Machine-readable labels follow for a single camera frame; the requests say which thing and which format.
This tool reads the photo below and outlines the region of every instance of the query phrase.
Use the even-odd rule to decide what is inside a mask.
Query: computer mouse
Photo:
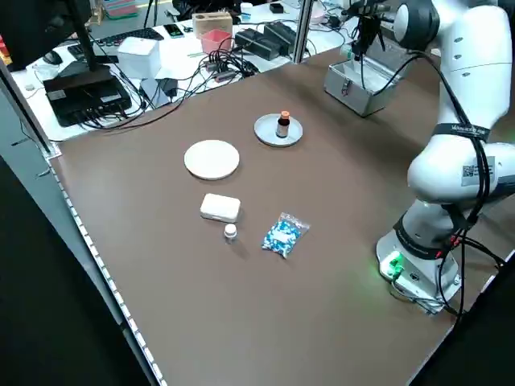
[[[54,66],[58,66],[59,64],[63,63],[63,60],[57,52],[51,50],[43,57],[43,62],[47,64],[53,64]]]

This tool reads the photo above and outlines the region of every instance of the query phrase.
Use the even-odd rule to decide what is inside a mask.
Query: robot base
[[[424,260],[409,253],[394,230],[377,242],[376,254],[379,272],[387,281],[393,280],[393,264],[398,263],[398,267],[402,267],[401,276],[393,285],[407,299],[419,304],[428,314],[437,314],[443,308],[444,302],[438,288],[442,259]],[[448,302],[461,287],[458,265],[450,253],[443,266],[442,287]]]

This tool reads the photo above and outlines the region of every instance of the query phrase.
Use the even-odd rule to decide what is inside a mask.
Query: white round plate
[[[288,135],[285,138],[281,138],[275,133],[279,117],[281,117],[281,114],[268,114],[259,118],[254,123],[254,132],[257,137],[270,146],[286,147],[297,143],[303,136],[303,127],[300,125],[300,122],[290,117]]]
[[[224,179],[239,163],[238,150],[230,143],[217,140],[197,142],[184,154],[184,165],[199,179]]]

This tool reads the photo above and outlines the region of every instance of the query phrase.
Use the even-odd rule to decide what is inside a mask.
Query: green light
[[[391,276],[394,280],[397,280],[402,271],[404,271],[404,267],[402,266],[404,256],[399,251],[393,251],[385,258],[385,263],[388,264],[388,269],[386,270],[388,276]]]

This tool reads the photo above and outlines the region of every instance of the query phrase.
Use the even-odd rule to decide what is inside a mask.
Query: red container
[[[2,37],[1,37],[1,36],[0,36],[0,52],[1,52],[4,56],[9,56],[9,52],[7,51],[6,44],[3,42],[3,39],[2,39]]]
[[[210,54],[218,49],[231,51],[233,43],[232,35],[221,30],[212,30],[200,36],[202,51]]]

